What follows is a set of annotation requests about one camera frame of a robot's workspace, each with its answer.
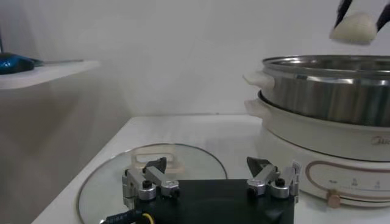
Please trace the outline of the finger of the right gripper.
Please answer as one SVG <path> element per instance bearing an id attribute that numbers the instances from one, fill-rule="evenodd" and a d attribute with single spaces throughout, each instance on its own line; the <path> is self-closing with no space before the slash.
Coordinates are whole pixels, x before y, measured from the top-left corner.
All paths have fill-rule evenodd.
<path id="1" fill-rule="evenodd" d="M 379 32 L 390 21 L 390 3 L 383 8 L 376 22 L 377 32 Z"/>
<path id="2" fill-rule="evenodd" d="M 341 0 L 340 1 L 339 5 L 338 5 L 335 25 L 333 26 L 334 28 L 336 28 L 341 23 L 341 21 L 344 19 L 352 2 L 353 2 L 353 0 Z"/>

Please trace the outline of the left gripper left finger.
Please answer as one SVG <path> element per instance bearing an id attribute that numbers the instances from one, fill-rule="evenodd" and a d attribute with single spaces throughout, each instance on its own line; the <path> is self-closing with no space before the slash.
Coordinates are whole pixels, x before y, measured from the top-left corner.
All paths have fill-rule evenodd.
<path id="1" fill-rule="evenodd" d="M 141 201 L 155 200 L 157 195 L 168 198 L 180 196 L 177 180 L 169 179 L 166 174 L 167 159 L 162 157 L 149 161 L 142 169 L 129 166 L 122 175 L 122 196 L 124 203 L 133 203 L 137 198 Z"/>

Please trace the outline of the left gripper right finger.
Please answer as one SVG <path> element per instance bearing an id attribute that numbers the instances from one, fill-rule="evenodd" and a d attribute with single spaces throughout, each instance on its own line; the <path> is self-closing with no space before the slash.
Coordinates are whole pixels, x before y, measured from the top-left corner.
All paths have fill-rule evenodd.
<path id="1" fill-rule="evenodd" d="M 247 157 L 247 166 L 252 174 L 247 189 L 256 197 L 269 193 L 277 199 L 299 197 L 299 166 L 289 166 L 280 170 L 266 159 Z"/>

